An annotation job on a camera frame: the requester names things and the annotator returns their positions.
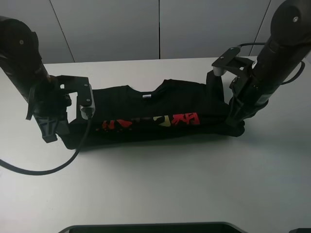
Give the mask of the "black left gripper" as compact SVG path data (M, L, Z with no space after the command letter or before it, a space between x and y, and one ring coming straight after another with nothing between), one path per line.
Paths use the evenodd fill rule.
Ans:
M55 90L54 77L32 78L27 103L26 119L35 118L46 143L57 141L57 135L70 133L67 108L72 101L69 95L65 100L60 99Z

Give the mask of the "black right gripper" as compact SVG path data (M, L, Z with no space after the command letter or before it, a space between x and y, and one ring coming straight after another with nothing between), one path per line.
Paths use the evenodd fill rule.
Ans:
M267 105L269 93L247 69L245 75L236 77L230 84L233 97L229 102L229 114L225 123L235 127L247 118L252 118Z

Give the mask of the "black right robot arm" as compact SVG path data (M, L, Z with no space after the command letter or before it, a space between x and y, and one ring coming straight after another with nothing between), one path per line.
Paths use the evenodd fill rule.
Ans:
M263 109L311 50L311 2L286 0L275 11L271 35L251 65L230 84L226 123L235 126Z

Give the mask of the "black robot base front edge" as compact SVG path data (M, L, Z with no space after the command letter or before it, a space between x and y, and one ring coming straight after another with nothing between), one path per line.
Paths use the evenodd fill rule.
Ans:
M75 225L62 233L243 233L227 222L157 223L121 225Z

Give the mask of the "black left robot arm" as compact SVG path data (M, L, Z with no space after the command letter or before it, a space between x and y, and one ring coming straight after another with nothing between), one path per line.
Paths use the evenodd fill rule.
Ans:
M17 19L0 18L0 67L28 103L26 119L35 119L46 143L56 141L71 101L45 69L36 33Z

